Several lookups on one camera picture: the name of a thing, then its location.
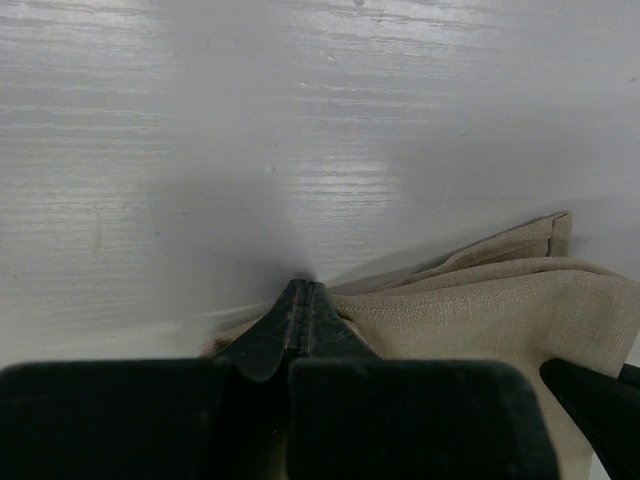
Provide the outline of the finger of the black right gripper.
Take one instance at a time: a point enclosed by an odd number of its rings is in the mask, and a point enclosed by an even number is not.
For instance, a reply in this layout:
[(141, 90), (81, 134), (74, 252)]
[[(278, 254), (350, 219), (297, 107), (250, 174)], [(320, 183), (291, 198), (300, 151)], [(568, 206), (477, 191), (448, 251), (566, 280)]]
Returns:
[(639, 368), (616, 378), (561, 359), (539, 375), (593, 447), (609, 477), (639, 480)]

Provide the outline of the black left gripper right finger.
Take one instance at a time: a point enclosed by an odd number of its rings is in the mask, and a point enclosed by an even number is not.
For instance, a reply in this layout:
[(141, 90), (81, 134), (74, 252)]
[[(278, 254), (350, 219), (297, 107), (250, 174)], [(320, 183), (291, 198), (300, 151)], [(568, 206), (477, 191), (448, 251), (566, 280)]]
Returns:
[(528, 380), (486, 360), (384, 360), (307, 285), (290, 364), (292, 479), (556, 479)]

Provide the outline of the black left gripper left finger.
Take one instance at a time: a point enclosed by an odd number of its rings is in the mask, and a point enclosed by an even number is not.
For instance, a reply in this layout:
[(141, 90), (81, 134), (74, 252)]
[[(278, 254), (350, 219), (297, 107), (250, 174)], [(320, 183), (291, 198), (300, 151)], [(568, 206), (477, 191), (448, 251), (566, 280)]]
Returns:
[(5, 479), (254, 479), (287, 410), (303, 290), (210, 358), (22, 363), (1, 373)]

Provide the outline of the beige cloth napkin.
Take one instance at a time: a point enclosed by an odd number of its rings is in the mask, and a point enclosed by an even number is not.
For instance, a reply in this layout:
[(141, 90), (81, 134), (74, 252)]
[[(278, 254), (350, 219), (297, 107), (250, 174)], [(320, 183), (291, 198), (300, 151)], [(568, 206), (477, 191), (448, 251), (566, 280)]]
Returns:
[[(326, 292), (337, 315), (384, 360), (486, 360), (518, 370), (533, 388), (556, 452), (556, 479), (585, 479), (599, 458), (546, 387), (539, 368), (561, 359), (616, 378), (639, 332), (639, 285), (571, 258), (571, 228), (570, 213), (562, 211), (406, 277)], [(304, 292), (286, 352), (287, 410), (268, 466), (254, 479), (292, 479), (288, 372), (297, 358), (299, 322), (311, 282), (296, 279), (283, 290), (297, 285)], [(219, 333), (211, 354), (229, 346), (272, 307)]]

